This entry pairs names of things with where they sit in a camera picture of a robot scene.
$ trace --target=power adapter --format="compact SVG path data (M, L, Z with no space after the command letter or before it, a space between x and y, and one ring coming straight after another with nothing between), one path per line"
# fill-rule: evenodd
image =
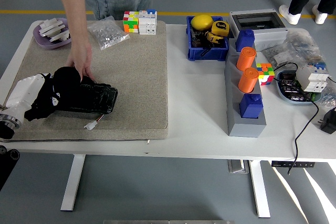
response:
M328 134L336 131L336 108L329 110L318 123L321 124L320 129Z

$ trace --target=white table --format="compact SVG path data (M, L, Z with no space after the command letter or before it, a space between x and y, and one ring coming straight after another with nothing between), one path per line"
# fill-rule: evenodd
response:
M2 91L9 91L12 86L32 39L32 31L39 22L31 25L0 79ZM292 161L295 156L294 139L315 114L315 106L297 106L285 102L280 98L273 82L261 87L267 122L261 135L258 138L228 136L225 62L188 61L186 26L167 25L166 31L169 104L167 139L149 142L16 142L4 145L7 149L15 148L20 152L79 154L75 156L71 171L77 184L73 183L72 187L68 184L73 198L73 202L70 200L72 206L85 154L249 160L258 216L270 217L260 161ZM258 56L256 61L265 62L262 56ZM1 104L4 103L7 93L2 92L0 95ZM327 110L321 109L298 139L298 161L335 162L335 135L321 131L317 123L326 112Z

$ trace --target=purple bowl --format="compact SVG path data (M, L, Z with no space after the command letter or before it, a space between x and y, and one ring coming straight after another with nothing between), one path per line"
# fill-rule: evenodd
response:
M57 21L61 20L63 22L63 24L65 25L65 28L63 28L61 30L61 32L66 31L67 29L69 29L68 27L68 21L66 18L56 18ZM55 40L53 42L50 42L50 38L49 37L42 37L40 35L39 30L41 30L40 25L38 25L37 27L34 28L33 30L33 36L35 41L43 48L45 49L54 49L54 48L58 48L61 46L64 46L66 44L69 44L71 42L71 37L67 40L61 41L61 40Z

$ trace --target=gray floor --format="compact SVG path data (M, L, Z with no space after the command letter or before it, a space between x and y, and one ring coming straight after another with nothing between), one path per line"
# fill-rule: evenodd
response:
M302 14L311 15L319 0ZM290 0L154 0L159 12L219 12L277 9ZM62 10L60 0L0 0L1 10ZM51 14L0 13L0 76L32 22ZM186 24L185 16L159 16ZM336 76L336 19L316 25L311 17L295 27L309 31ZM61 212L72 155L21 153L0 191L0 223L103 223L132 220L233 220L236 224L306 223L268 162L262 162L271 218L258 219L249 175L228 173L226 160L87 156L73 212ZM309 223L329 223L303 169L278 169L296 193ZM327 163L307 169L336 207L336 179Z

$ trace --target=yellow ball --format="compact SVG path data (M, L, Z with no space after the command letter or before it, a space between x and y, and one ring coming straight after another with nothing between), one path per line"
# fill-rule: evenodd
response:
M199 14L193 17L190 24L191 26L198 31L209 30L212 27L213 19L208 14Z

